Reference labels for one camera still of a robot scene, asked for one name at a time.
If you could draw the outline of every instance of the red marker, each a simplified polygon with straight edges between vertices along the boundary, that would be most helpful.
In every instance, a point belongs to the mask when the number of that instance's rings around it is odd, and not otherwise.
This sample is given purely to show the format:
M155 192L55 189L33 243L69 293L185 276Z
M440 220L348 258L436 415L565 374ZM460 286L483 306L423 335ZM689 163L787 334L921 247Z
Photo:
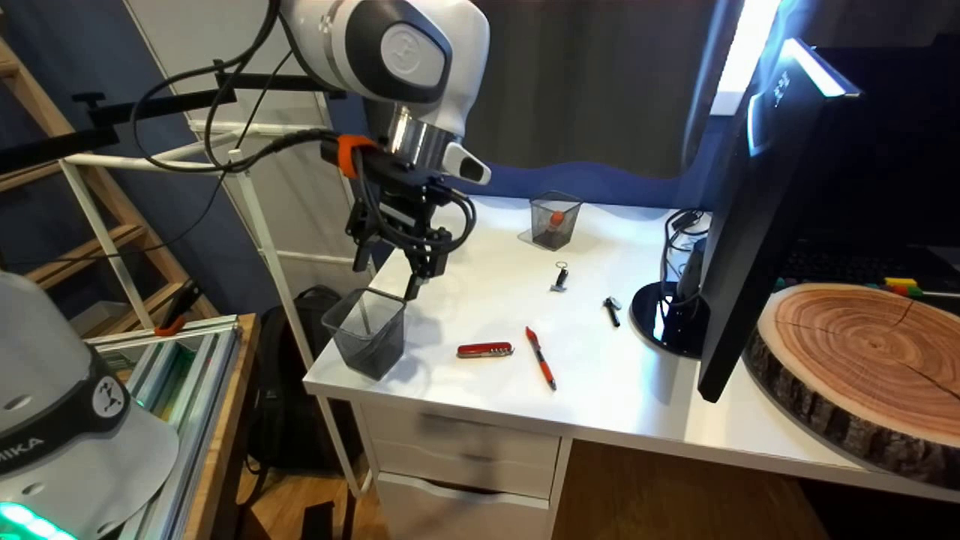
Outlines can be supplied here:
M557 391L557 385L551 382L548 364L545 364L545 357L544 357L544 352L539 352L537 334L533 334L532 327L524 327L524 334L529 334L529 341L533 346L533 353L537 353L537 367L539 367L544 382L548 385L548 391Z

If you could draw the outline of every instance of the tabletop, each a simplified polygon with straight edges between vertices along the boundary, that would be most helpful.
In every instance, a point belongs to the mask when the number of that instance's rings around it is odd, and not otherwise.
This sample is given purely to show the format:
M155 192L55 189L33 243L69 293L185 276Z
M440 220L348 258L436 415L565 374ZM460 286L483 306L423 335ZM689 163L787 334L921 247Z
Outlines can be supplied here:
M581 203L573 239L532 243L521 198L474 198L476 230L450 254L448 274L427 281L404 309L404 353L373 382L348 369L331 341L306 386L331 400L404 400L465 421L551 430L579 441L814 477L938 500L933 488L856 463L787 416L739 367L721 395L696 392L699 364L662 353L623 324L611 327L602 301L630 306L635 289L661 280L668 209ZM567 289L551 290L557 267ZM386 258L373 289L403 293L407 265ZM524 327L539 334L557 391L548 391ZM511 341L498 360L457 360L467 341Z

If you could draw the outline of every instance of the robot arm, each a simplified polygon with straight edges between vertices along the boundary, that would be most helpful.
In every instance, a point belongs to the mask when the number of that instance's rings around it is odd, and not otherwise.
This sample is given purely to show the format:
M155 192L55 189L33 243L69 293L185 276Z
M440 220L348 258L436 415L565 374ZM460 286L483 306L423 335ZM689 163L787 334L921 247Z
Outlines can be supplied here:
M460 144L489 44L486 16L470 0L281 0L281 24L311 78L397 106L391 157L489 181Z

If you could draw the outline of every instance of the white cabinet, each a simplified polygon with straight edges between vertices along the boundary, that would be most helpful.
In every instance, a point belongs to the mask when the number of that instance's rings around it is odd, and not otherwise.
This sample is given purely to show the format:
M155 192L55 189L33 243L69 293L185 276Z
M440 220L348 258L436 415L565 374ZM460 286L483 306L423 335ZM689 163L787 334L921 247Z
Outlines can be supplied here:
M397 540L545 538L560 439L407 405L361 407L374 488Z

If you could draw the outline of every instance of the wood log slice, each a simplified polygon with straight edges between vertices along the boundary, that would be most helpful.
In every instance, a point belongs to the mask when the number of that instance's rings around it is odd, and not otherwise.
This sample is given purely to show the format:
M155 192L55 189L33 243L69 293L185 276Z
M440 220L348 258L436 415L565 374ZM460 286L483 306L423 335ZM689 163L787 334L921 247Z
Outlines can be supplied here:
M745 364L840 451L960 488L960 317L892 290L798 286L768 301Z

